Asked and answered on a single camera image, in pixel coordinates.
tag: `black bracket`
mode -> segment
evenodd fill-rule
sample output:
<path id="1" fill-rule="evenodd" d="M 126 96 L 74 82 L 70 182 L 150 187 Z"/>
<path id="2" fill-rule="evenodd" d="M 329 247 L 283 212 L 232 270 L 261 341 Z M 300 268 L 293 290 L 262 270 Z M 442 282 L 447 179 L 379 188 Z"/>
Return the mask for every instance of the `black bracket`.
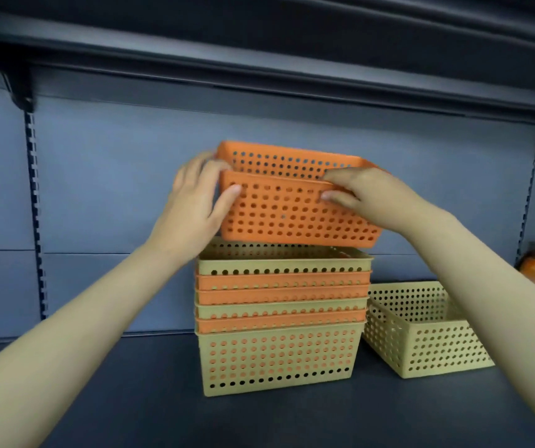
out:
<path id="1" fill-rule="evenodd" d="M 32 113 L 35 101 L 31 68 L 17 46 L 0 42 L 0 74 L 14 104 L 21 110 Z"/>

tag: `person's left hand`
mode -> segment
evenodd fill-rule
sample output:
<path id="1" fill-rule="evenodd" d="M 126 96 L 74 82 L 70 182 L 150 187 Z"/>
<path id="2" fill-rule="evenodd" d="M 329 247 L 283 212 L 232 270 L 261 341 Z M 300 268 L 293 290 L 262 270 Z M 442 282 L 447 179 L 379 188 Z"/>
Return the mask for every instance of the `person's left hand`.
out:
<path id="1" fill-rule="evenodd" d="M 214 189 L 228 163 L 213 159 L 207 151 L 181 166 L 164 212 L 153 226 L 146 245 L 169 253 L 183 265 L 197 256 L 218 232 L 235 199 L 240 185 L 227 188 L 212 207 Z"/>

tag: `person's left arm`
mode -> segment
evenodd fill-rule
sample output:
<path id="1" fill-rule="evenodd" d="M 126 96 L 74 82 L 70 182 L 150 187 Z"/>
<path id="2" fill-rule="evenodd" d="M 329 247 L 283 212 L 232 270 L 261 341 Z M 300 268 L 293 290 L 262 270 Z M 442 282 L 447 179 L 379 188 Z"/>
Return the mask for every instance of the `person's left arm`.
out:
<path id="1" fill-rule="evenodd" d="M 241 189 L 212 208 L 229 167 L 212 156 L 181 167 L 145 244 L 0 352 L 0 447 L 40 445 L 141 309 L 216 234 Z"/>

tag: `orange plastic basket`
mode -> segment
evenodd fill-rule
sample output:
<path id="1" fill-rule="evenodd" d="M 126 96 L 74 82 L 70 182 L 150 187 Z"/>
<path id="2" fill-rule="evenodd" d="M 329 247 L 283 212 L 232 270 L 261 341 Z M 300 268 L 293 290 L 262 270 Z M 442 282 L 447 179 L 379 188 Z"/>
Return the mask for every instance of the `orange plastic basket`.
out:
<path id="1" fill-rule="evenodd" d="M 217 157 L 233 171 L 220 176 L 220 192 L 242 192 L 221 226 L 225 240 L 370 248 L 382 232 L 354 212 L 322 201 L 321 181 L 332 168 L 376 166 L 361 157 L 248 142 L 221 142 Z"/>
<path id="2" fill-rule="evenodd" d="M 238 289 L 199 291 L 200 305 L 226 305 L 233 303 L 264 303 L 269 301 L 317 301 L 365 297 L 369 285 L 313 286 L 268 289 Z"/>
<path id="3" fill-rule="evenodd" d="M 260 273 L 249 275 L 199 275 L 200 291 L 226 289 L 265 289 L 281 287 L 352 286 L 369 284 L 371 271 L 323 273 Z"/>
<path id="4" fill-rule="evenodd" d="M 199 333 L 215 333 L 217 331 L 275 329 L 295 327 L 298 325 L 340 324 L 365 321 L 365 309 L 335 311 L 323 313 L 286 314 L 279 316 L 252 316 L 224 319 L 199 319 Z"/>

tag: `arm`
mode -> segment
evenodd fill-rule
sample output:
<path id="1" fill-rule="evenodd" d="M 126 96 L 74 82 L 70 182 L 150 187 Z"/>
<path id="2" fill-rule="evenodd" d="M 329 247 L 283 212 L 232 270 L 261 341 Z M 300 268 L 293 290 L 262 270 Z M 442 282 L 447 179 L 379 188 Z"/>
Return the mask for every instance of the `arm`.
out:
<path id="1" fill-rule="evenodd" d="M 0 352 L 0 447 L 38 446 L 145 304 L 218 231 L 240 193 L 212 210 L 224 162 L 197 156 L 178 172 L 147 242 L 52 317 Z"/>
<path id="2" fill-rule="evenodd" d="M 324 179 L 356 195 L 332 191 L 339 203 L 404 236 L 459 302 L 495 363 L 535 411 L 535 285 L 448 212 L 403 182 L 372 168 L 335 170 Z"/>

